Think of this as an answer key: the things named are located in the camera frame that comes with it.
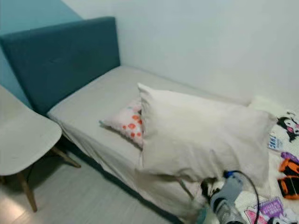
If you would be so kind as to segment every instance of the pink floral pillow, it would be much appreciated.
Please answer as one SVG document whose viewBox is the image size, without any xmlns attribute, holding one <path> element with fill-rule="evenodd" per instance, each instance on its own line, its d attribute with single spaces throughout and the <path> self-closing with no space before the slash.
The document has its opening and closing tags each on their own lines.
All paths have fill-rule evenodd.
<svg viewBox="0 0 299 224">
<path fill-rule="evenodd" d="M 142 121 L 140 116 L 141 98 L 137 98 L 116 115 L 102 120 L 100 123 L 120 132 L 142 148 Z"/>
</svg>

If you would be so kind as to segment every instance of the white chair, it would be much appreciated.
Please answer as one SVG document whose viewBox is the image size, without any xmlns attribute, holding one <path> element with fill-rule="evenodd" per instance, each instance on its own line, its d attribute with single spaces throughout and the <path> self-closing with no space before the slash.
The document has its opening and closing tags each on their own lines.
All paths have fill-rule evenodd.
<svg viewBox="0 0 299 224">
<path fill-rule="evenodd" d="M 0 177 L 17 174 L 21 186 L 37 211 L 34 195 L 21 173 L 49 150 L 62 156 L 75 167 L 78 163 L 53 147 L 61 137 L 61 128 L 52 120 L 39 115 L 0 85 Z"/>
</svg>

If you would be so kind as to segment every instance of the pillowcase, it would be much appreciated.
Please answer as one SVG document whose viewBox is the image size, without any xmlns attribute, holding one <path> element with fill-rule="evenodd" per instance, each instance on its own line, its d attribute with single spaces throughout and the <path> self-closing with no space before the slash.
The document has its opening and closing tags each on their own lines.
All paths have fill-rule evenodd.
<svg viewBox="0 0 299 224">
<path fill-rule="evenodd" d="M 143 121 L 140 171 L 201 181 L 222 178 L 224 170 L 241 170 L 258 186 L 267 180 L 265 140 L 274 116 L 242 105 L 138 87 Z"/>
<path fill-rule="evenodd" d="M 116 115 L 102 120 L 100 123 L 120 132 L 142 148 L 142 120 L 140 115 L 141 99 L 137 98 Z"/>
<path fill-rule="evenodd" d="M 268 147 L 299 157 L 299 113 L 260 96 L 255 97 L 249 107 L 272 113 L 278 119 L 271 130 Z"/>
</svg>

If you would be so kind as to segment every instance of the bed frame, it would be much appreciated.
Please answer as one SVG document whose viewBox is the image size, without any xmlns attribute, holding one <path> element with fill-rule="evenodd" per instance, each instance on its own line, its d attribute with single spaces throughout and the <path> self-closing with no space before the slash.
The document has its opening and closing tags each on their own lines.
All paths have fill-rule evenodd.
<svg viewBox="0 0 299 224">
<path fill-rule="evenodd" d="M 44 116 L 62 99 L 120 66 L 114 17 L 8 34 L 0 37 L 0 44 L 33 109 Z M 58 145 L 72 151 L 160 215 L 180 223 L 175 216 L 144 200 L 104 171 L 66 138 Z"/>
</svg>

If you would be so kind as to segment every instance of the wooden chair leg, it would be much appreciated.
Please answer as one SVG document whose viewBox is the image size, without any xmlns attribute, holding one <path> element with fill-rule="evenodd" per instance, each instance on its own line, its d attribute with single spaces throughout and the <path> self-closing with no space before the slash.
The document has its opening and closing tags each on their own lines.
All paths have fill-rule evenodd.
<svg viewBox="0 0 299 224">
<path fill-rule="evenodd" d="M 2 184 L 6 184 L 6 180 L 4 176 L 0 176 L 0 182 L 2 182 Z"/>
<path fill-rule="evenodd" d="M 61 156 L 66 162 L 69 162 L 72 164 L 74 167 L 81 168 L 81 165 L 77 163 L 76 161 L 72 160 L 67 154 L 64 152 L 60 151 L 58 148 L 53 147 L 52 152 L 56 153 L 57 155 Z"/>
<path fill-rule="evenodd" d="M 34 199 L 34 195 L 32 193 L 32 191 L 30 190 L 27 181 L 24 178 L 24 175 L 22 174 L 22 172 L 17 173 L 17 177 L 19 179 L 19 182 L 28 198 L 28 201 L 32 207 L 33 212 L 37 211 L 37 206 L 36 206 L 36 201 Z"/>
</svg>

